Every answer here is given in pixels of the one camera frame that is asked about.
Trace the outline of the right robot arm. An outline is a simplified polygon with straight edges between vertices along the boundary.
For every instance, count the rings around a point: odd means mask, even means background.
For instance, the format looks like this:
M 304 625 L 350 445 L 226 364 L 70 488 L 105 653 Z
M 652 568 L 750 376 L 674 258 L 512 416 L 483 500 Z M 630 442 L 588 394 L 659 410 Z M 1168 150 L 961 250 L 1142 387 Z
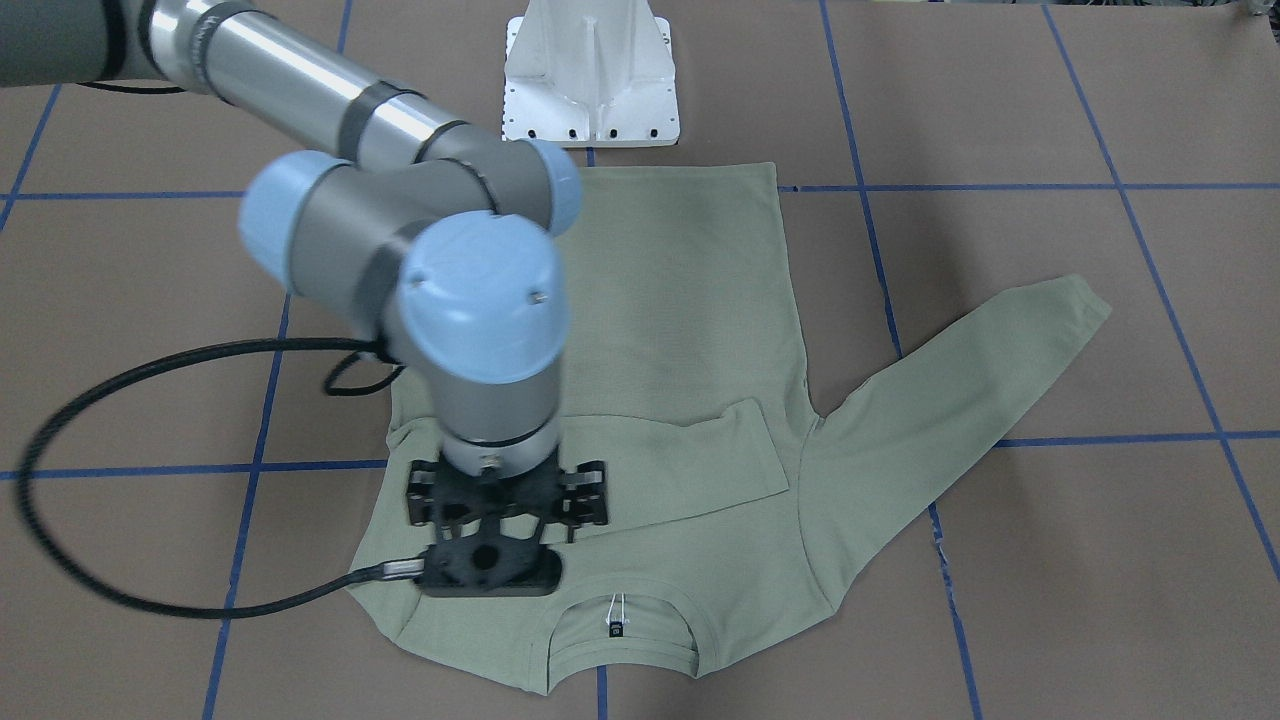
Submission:
M 608 523 L 604 465 L 559 456 L 570 304 L 554 241 L 581 202 L 561 149 L 499 140 L 251 1 L 3 4 L 4 87 L 129 81 L 300 142 L 246 190 L 239 233 L 291 293 L 426 386 L 415 525 Z

